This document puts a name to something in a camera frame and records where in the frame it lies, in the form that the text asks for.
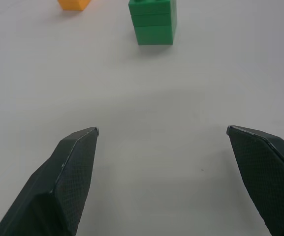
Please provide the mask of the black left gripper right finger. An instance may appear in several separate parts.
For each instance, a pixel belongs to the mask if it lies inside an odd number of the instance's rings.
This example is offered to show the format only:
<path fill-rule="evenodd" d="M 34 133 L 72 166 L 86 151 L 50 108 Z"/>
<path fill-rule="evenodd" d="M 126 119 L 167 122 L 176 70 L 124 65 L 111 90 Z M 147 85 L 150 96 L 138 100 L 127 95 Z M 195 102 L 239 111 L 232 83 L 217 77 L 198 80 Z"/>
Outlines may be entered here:
<path fill-rule="evenodd" d="M 284 236 L 284 140 L 230 125 L 236 162 L 247 192 L 272 236 Z"/>

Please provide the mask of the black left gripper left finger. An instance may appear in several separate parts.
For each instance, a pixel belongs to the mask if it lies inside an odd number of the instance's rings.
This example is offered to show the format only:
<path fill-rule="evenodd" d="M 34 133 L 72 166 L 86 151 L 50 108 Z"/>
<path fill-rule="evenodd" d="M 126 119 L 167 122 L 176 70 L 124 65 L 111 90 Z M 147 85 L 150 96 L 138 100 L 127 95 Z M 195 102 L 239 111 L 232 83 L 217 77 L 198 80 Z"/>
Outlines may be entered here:
<path fill-rule="evenodd" d="M 89 193 L 99 129 L 60 140 L 0 221 L 0 236 L 76 236 Z"/>

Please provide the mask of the yellow toy block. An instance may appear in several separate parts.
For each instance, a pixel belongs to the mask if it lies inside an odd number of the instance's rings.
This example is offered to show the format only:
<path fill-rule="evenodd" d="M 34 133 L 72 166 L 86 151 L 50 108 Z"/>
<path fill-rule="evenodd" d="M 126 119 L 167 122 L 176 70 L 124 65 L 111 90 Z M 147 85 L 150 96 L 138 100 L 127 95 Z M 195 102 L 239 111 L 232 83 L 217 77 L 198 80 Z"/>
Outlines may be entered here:
<path fill-rule="evenodd" d="M 62 10 L 83 11 L 91 0 L 57 0 Z"/>

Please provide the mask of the green toy block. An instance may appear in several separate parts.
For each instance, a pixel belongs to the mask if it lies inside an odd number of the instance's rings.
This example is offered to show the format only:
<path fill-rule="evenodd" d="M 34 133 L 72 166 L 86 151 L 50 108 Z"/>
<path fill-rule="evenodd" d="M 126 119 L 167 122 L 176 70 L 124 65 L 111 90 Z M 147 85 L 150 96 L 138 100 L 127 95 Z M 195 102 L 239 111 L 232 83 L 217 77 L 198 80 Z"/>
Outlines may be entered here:
<path fill-rule="evenodd" d="M 177 27 L 177 0 L 129 0 L 138 45 L 172 45 Z"/>

